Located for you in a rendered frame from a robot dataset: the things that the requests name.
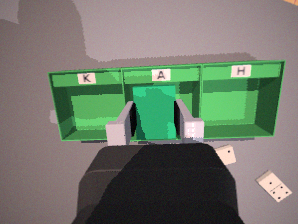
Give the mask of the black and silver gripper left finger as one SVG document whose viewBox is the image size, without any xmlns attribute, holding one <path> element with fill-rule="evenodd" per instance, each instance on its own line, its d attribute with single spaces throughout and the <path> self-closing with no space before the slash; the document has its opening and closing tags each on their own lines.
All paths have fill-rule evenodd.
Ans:
<svg viewBox="0 0 298 224">
<path fill-rule="evenodd" d="M 137 126 L 136 106 L 128 101 L 116 121 L 106 124 L 108 146 L 129 145 Z"/>
</svg>

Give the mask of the cream domino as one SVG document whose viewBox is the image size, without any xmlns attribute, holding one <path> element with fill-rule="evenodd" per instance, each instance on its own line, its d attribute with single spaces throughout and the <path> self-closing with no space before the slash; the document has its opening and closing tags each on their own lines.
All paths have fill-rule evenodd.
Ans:
<svg viewBox="0 0 298 224">
<path fill-rule="evenodd" d="M 270 170 L 256 181 L 278 202 L 292 193 Z"/>
<path fill-rule="evenodd" d="M 215 149 L 215 151 L 217 152 L 217 154 L 219 155 L 219 157 L 221 158 L 221 160 L 225 165 L 236 162 L 231 145 L 217 148 Z"/>
</svg>

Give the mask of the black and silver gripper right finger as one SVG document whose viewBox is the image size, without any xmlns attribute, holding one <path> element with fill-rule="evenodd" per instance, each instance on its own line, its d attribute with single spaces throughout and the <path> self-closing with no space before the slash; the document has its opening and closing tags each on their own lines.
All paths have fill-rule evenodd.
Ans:
<svg viewBox="0 0 298 224">
<path fill-rule="evenodd" d="M 182 99 L 174 101 L 174 125 L 182 143 L 203 143 L 204 121 L 193 118 Z"/>
</svg>

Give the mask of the green three-compartment bin rack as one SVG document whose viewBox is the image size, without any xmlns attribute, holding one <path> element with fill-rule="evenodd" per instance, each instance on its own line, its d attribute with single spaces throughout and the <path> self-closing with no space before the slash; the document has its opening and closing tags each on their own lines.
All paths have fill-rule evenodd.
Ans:
<svg viewBox="0 0 298 224">
<path fill-rule="evenodd" d="M 204 139 L 274 137 L 286 60 L 47 72 L 61 141 L 107 140 L 134 86 L 175 85 Z M 202 98 L 203 96 L 203 98 Z"/>
</svg>

